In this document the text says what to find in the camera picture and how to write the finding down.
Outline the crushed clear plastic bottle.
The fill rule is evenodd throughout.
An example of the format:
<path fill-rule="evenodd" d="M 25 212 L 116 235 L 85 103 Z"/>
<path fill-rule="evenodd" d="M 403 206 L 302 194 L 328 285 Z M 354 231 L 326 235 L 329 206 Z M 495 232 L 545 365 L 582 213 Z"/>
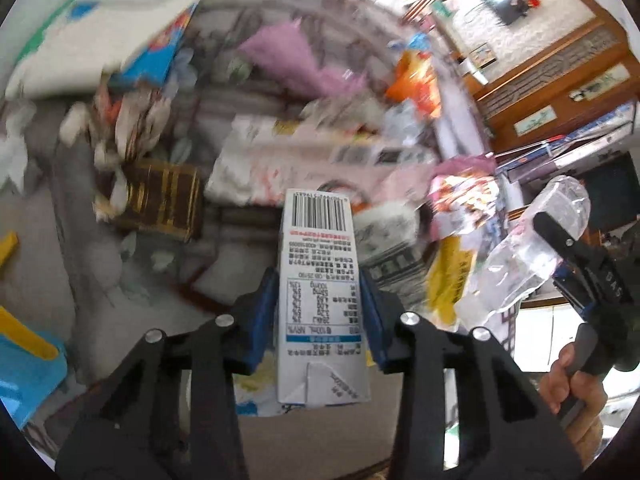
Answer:
<path fill-rule="evenodd" d="M 488 255 L 475 285 L 454 305 L 460 323 L 472 330 L 491 315 L 510 309 L 543 285 L 561 258 L 534 230 L 536 214 L 545 212 L 575 240 L 588 226 L 587 190 L 569 176 L 553 178 L 523 212 L 508 236 Z"/>

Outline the pink pastry snack bag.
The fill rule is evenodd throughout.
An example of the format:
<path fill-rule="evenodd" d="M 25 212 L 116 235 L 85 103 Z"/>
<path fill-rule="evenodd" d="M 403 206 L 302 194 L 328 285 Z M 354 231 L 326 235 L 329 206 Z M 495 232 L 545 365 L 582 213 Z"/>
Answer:
<path fill-rule="evenodd" d="M 436 166 L 427 195 L 435 240 L 471 234 L 496 214 L 496 169 L 491 154 L 456 156 Z"/>

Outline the white milk carton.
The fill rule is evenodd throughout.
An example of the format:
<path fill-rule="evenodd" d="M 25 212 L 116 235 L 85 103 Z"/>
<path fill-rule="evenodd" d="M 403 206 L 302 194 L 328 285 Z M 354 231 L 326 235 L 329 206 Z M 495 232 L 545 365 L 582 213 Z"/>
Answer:
<path fill-rule="evenodd" d="M 329 192 L 286 192 L 279 256 L 277 398 L 324 408 L 367 402 L 352 208 Z"/>

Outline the yellow snack wrapper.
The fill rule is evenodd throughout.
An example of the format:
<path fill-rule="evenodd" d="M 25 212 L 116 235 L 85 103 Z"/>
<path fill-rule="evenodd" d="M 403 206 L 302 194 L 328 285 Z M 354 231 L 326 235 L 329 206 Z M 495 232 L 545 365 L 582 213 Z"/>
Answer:
<path fill-rule="evenodd" d="M 426 279 L 427 312 L 438 326 L 457 327 L 454 305 L 463 296 L 476 258 L 477 248 L 469 237 L 448 236 L 440 241 Z"/>

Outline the grey patterned floor rug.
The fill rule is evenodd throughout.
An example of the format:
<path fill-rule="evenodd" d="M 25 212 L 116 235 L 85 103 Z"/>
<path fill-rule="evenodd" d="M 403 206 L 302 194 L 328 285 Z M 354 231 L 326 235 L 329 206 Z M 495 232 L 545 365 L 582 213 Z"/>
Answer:
<path fill-rule="evenodd" d="M 348 98 L 313 101 L 254 66 L 241 46 L 255 35 L 300 39 L 318 60 L 366 85 Z M 187 242 L 93 220 L 89 202 L 107 177 L 86 141 L 59 146 L 52 196 L 78 315 L 74 365 L 83 382 L 106 376 L 144 326 L 174 327 L 196 310 L 227 307 L 277 259 L 291 188 L 348 196 L 361 265 L 378 287 L 427 312 L 427 195 L 436 166 L 488 149 L 482 116 L 432 38 L 442 109 L 421 116 L 415 144 L 392 138 L 410 118 L 383 99 L 404 32 L 382 11 L 311 0 L 202 0 L 176 57 L 194 76 L 172 104 L 152 159 L 198 168 L 200 235 Z"/>

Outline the brown gold striped box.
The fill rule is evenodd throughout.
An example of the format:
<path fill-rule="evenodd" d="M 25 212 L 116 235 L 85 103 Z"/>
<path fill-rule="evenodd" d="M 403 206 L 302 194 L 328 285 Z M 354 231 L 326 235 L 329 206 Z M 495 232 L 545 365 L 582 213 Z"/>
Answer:
<path fill-rule="evenodd" d="M 204 184 L 191 165 L 142 158 L 96 174 L 96 220 L 190 242 L 201 235 Z"/>

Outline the orange snack bag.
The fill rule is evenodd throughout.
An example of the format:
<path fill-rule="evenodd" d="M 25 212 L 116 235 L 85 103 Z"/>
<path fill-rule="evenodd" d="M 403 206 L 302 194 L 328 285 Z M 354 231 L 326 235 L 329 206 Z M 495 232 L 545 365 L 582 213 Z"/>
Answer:
<path fill-rule="evenodd" d="M 428 117 L 442 116 L 442 98 L 432 56 L 426 51 L 405 50 L 396 66 L 395 80 L 385 96 L 396 103 L 410 100 Z"/>

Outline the pink plastic bag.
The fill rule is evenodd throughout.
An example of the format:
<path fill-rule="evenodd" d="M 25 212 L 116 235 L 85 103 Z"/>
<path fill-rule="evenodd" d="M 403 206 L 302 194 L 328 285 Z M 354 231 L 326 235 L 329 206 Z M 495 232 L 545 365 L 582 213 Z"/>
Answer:
<path fill-rule="evenodd" d="M 238 51 L 279 84 L 311 100 L 352 96 L 367 88 L 366 74 L 321 67 L 299 25 L 295 20 L 262 26 Z"/>

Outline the white paper bag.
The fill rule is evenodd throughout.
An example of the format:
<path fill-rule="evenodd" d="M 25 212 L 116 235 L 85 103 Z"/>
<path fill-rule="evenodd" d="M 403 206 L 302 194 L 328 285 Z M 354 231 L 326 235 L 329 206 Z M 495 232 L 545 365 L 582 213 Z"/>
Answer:
<path fill-rule="evenodd" d="M 200 0 L 72 0 L 34 50 L 17 61 L 4 96 L 41 99 L 93 92 L 121 73 Z"/>

